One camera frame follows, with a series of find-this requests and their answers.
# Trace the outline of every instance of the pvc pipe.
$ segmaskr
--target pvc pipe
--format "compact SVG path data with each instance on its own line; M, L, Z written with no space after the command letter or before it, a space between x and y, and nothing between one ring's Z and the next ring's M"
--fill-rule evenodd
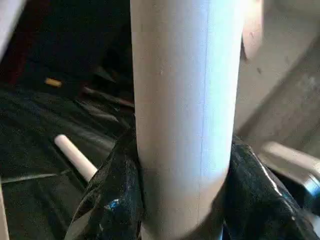
M27 0L0 0L0 62Z
M143 240L192 232L225 181L244 6L242 0L131 0Z
M96 174L97 168L86 158L85 155L65 135L58 135L54 143L69 159L73 166L89 182Z
M2 193L1 179L0 179L0 239L9 240L9 231L6 218L6 207L4 203L4 196Z

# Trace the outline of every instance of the white rod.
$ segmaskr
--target white rod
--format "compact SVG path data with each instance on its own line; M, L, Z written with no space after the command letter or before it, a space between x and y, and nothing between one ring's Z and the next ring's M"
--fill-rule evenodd
M27 0L0 0L0 62Z
M65 135L58 135L54 143L74 165L83 178L89 182L96 174L97 168L83 155L82 152Z
M4 196L2 193L1 180L0 180L0 239L9 240L6 208L5 208Z
M143 240L194 230L225 180L245 5L131 0Z

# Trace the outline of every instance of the black plastic bag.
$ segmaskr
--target black plastic bag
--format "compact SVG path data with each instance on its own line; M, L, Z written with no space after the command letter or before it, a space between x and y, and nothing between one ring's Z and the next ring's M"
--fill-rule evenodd
M135 240L142 216L136 136L129 132L89 182L65 240Z
M224 217L232 239L319 239L285 186L237 137L226 181Z

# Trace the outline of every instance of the white plastic tube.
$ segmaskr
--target white plastic tube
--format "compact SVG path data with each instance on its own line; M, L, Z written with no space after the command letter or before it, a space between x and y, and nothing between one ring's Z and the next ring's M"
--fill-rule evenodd
M245 5L131 0L143 240L172 240L194 230L224 183Z
M0 239L9 240L6 208L4 203L4 196L2 193L1 179L0 179Z
M63 154L69 159L73 166L89 182L96 174L97 168L83 155L82 152L65 135L58 135L54 143L59 147Z

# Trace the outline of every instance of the shiny plastic wrap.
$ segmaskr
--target shiny plastic wrap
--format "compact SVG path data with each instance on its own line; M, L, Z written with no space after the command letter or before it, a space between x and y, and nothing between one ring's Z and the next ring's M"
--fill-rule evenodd
M240 139L233 139L225 223L233 240L318 240L285 186Z
M63 239L81 202L87 183L55 146L57 135L68 136L99 168L132 118L133 110L94 97L75 101L0 86L0 178L10 239Z
M135 240L143 204L136 136L124 135L89 182L65 240Z

